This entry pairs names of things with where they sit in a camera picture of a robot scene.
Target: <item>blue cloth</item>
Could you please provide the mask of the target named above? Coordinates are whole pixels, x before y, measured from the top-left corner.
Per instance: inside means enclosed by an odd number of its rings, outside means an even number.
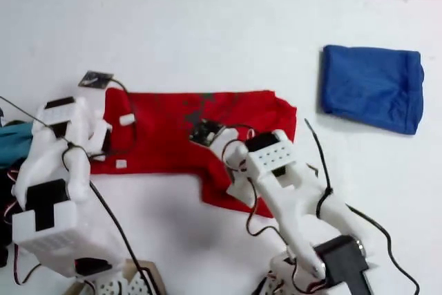
[[[326,113],[414,135],[423,113],[422,82],[419,52],[324,47]]]
[[[32,142],[32,123],[0,128],[0,169],[9,168],[18,159],[26,158]]]

